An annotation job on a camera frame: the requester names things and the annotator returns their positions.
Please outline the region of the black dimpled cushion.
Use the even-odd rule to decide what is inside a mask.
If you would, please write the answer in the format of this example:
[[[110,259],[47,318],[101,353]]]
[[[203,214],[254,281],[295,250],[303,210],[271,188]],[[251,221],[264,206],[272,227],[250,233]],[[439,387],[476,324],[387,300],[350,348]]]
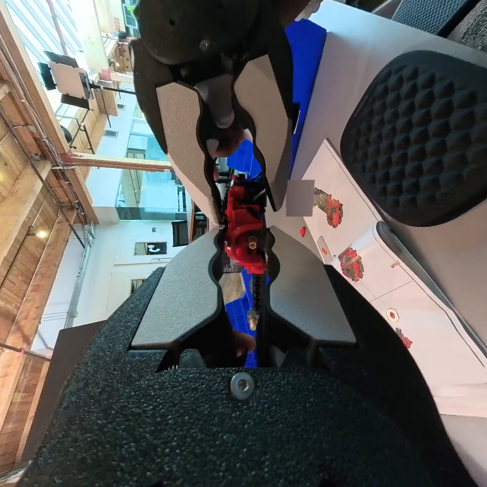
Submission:
[[[486,200],[486,68],[434,51],[391,60],[340,141],[365,195],[409,227],[447,223]]]

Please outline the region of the studio light panel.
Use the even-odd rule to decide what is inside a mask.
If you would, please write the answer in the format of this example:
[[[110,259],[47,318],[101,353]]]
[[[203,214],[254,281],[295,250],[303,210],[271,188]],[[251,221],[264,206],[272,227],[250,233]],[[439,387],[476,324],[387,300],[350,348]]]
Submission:
[[[44,53],[49,62],[38,62],[38,67],[46,90],[60,93],[62,104],[89,110],[94,96],[86,70],[78,66],[75,58]]]

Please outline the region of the red and black lego car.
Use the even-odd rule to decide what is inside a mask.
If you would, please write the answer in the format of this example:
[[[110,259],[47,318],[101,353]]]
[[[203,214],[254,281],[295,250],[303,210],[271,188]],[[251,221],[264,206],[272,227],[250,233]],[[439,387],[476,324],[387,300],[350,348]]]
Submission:
[[[266,206],[266,188],[260,176],[247,180],[239,174],[228,181],[222,209],[223,301],[226,305],[247,292],[252,299],[248,322],[256,331],[264,316],[269,283]]]

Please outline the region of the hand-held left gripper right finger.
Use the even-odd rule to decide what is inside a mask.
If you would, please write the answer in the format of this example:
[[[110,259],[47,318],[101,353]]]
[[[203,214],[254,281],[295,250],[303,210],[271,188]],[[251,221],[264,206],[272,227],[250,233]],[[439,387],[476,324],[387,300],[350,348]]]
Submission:
[[[258,324],[258,366],[278,367],[275,351],[296,350],[312,365],[319,348],[355,347],[322,260],[276,226],[267,230],[265,255],[270,281]]]

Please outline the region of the person's right hand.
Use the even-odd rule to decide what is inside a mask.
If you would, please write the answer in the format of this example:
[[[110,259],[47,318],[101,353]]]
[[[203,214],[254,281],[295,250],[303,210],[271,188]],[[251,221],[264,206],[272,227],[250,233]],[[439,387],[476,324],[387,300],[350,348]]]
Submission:
[[[225,129],[218,128],[216,137],[210,138],[206,143],[208,152],[212,158],[231,156],[245,137],[244,131],[233,126]]]

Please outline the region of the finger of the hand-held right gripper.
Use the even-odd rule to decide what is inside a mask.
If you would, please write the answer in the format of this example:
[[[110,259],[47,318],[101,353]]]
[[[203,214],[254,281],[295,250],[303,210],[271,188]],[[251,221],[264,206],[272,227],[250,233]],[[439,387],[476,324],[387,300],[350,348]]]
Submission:
[[[204,104],[191,86],[171,82],[156,89],[167,156],[193,202],[217,227],[222,226],[221,196],[214,180],[214,160],[201,129]]]
[[[239,123],[250,131],[253,155],[260,164],[267,197],[273,211],[284,203],[290,177],[293,132],[293,70],[281,82],[272,57],[249,60],[233,82],[233,100]]]

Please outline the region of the dark brown board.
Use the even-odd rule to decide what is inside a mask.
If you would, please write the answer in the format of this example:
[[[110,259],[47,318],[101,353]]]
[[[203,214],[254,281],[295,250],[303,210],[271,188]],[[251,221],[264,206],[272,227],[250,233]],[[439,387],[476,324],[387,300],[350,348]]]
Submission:
[[[40,401],[34,410],[33,425],[27,437],[26,452],[22,456],[26,460],[26,469],[22,478],[28,477],[31,470],[34,469],[39,452],[43,449],[45,436],[49,433],[59,402],[62,401],[66,382],[69,381],[91,343],[97,341],[97,336],[99,334],[102,334],[103,337],[108,335],[106,330],[111,333],[106,347],[111,349],[118,343],[119,330],[109,320],[66,328],[59,332],[40,394]]]

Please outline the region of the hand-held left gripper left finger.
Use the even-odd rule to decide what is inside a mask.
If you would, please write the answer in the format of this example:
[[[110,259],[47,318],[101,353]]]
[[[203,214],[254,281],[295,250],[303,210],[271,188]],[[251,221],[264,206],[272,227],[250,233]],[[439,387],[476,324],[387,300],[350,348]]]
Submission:
[[[174,364],[239,366],[224,308],[222,231],[210,230],[181,250],[161,275],[131,342],[138,351],[163,350]]]

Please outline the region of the black mesh office chair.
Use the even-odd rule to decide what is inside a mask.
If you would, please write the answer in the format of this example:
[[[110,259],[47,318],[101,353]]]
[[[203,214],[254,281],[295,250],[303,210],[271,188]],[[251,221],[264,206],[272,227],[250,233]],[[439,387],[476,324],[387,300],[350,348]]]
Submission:
[[[392,21],[447,38],[479,1],[401,1]]]

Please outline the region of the lego instruction booklet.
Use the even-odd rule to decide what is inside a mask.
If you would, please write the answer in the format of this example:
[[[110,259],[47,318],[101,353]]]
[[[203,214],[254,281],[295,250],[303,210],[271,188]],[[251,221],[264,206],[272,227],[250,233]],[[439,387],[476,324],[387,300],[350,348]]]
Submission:
[[[384,318],[417,363],[439,412],[486,417],[486,352],[428,273],[353,182],[325,139],[303,180],[314,182],[310,235]]]

